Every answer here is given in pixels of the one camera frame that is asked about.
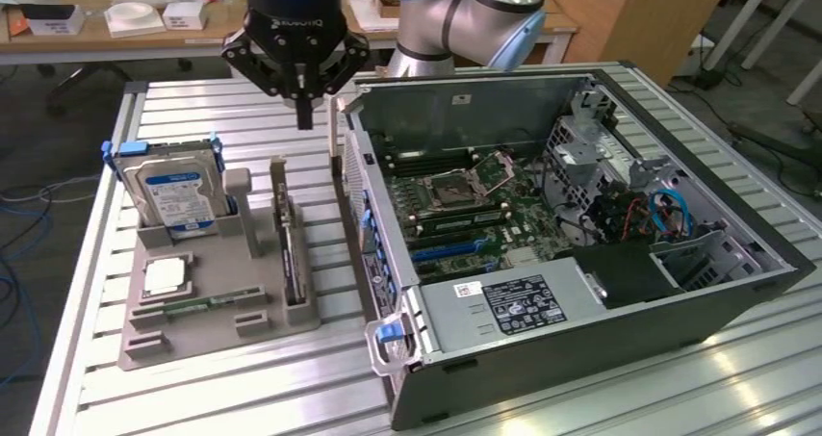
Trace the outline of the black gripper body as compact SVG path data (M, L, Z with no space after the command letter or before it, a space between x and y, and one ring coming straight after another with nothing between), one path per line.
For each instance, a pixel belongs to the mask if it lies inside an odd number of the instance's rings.
M341 0L246 0L246 5L245 30L270 60L318 75L348 33Z

